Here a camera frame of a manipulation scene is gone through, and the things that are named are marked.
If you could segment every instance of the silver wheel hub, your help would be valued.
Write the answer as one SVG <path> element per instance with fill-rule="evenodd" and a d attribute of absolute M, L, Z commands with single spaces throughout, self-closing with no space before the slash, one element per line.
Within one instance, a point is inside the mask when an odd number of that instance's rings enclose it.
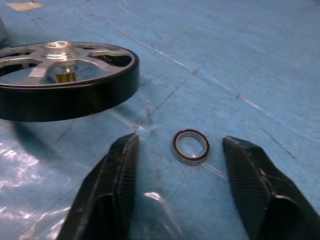
<path fill-rule="evenodd" d="M 97 57 L 100 56 L 128 56 L 131 61 L 126 66 L 116 66 L 98 59 Z M 89 42 L 55 41 L 0 50 L 0 69 L 10 65 L 22 65 L 23 68 L 28 68 L 29 64 L 36 65 L 27 78 L 19 84 L 31 86 L 43 85 L 43 80 L 52 70 L 56 77 L 55 84 L 61 84 L 76 81 L 74 73 L 78 64 L 91 65 L 102 70 L 106 75 L 114 75 L 129 68 L 134 60 L 135 56 L 126 49 Z"/>

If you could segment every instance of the wheel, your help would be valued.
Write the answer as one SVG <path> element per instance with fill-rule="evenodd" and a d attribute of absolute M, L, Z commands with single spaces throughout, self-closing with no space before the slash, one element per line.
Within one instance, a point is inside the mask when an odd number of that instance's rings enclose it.
<path fill-rule="evenodd" d="M 81 79 L 84 66 L 95 76 Z M 118 46 L 56 41 L 0 50 L 0 119 L 79 118 L 123 103 L 138 88 L 139 58 Z"/>

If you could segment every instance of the blue floor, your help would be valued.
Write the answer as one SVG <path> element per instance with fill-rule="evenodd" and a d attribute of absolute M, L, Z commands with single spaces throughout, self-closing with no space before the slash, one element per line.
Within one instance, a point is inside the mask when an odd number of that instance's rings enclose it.
<path fill-rule="evenodd" d="M 0 236 L 54 240 L 84 177 L 118 137 L 140 154 L 131 240 L 246 240 L 222 137 L 262 146 L 320 212 L 319 0 L 39 0 L 0 4 L 6 46 L 57 40 L 136 52 L 138 92 L 78 119 L 0 120 Z M 186 166 L 173 135 L 192 128 L 212 148 Z"/>

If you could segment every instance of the bearing seal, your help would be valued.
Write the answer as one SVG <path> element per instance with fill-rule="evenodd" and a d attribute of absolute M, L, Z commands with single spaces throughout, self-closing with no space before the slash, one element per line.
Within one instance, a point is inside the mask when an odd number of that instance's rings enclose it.
<path fill-rule="evenodd" d="M 180 139 L 185 137 L 195 138 L 202 144 L 203 152 L 201 153 L 200 156 L 189 157 L 183 153 L 183 151 L 179 147 L 179 141 Z M 207 159 L 209 152 L 210 152 L 209 142 L 207 138 L 199 131 L 196 131 L 193 129 L 185 129 L 185 130 L 179 131 L 173 138 L 172 154 L 177 160 L 179 160 L 183 164 L 190 165 L 190 166 L 199 165 Z"/>

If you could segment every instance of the plastic sheet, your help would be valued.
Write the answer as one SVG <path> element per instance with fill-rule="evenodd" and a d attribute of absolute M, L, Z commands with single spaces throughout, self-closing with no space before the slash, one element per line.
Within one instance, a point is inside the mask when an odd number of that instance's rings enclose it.
<path fill-rule="evenodd" d="M 320 211 L 319 11 L 313 0 L 42 0 L 4 3 L 7 45 L 57 40 L 119 45 L 141 60 L 128 101 L 57 122 L 0 120 L 0 236 L 54 240 L 84 177 L 118 137 L 138 132 L 132 240 L 245 240 L 223 135 L 254 142 Z M 172 137 L 211 144 L 187 166 Z"/>

